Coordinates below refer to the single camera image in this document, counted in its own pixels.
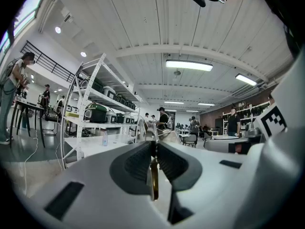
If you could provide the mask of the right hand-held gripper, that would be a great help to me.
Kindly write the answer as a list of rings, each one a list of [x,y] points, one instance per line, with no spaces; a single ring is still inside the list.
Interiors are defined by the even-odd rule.
[[[208,151],[234,153],[238,148],[248,149],[264,143],[284,132],[285,140],[294,141],[305,137],[305,50],[299,53],[284,79],[273,90],[275,100],[260,114],[254,123],[248,124],[242,138],[224,136],[222,139],[207,140],[204,148]]]

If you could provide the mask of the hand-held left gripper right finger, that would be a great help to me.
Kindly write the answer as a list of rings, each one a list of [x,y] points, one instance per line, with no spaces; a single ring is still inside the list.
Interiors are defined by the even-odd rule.
[[[203,171],[195,157],[165,142],[157,144],[157,158],[174,191],[191,189]]]

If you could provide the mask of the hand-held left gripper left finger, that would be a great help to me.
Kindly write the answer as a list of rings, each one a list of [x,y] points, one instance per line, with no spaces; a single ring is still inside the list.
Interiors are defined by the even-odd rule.
[[[132,145],[132,149],[117,156],[110,165],[115,184],[132,195],[150,195],[147,174],[151,163],[151,142]]]

